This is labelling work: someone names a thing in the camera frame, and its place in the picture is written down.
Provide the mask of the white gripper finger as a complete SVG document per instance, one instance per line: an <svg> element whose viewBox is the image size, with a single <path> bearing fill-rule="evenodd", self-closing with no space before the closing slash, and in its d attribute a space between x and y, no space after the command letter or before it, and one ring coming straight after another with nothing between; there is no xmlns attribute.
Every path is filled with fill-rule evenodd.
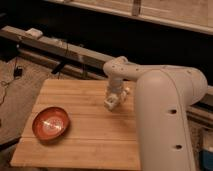
<svg viewBox="0 0 213 171"><path fill-rule="evenodd" d="M107 90L106 92L106 100L108 101L111 98L112 93Z"/></svg>
<svg viewBox="0 0 213 171"><path fill-rule="evenodd" d="M127 97L127 93L126 93L126 91L123 91L119 97L120 102L123 103L125 101L126 97Z"/></svg>

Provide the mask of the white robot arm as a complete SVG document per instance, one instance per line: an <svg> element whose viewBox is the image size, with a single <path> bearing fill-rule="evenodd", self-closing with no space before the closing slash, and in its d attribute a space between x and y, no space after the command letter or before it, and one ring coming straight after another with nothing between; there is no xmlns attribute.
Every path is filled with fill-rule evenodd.
<svg viewBox="0 0 213 171"><path fill-rule="evenodd" d="M103 65L108 76L105 106L125 99L123 81L135 83L134 112L142 171L196 171L187 107L208 89L204 74L192 67L137 65L121 56Z"/></svg>

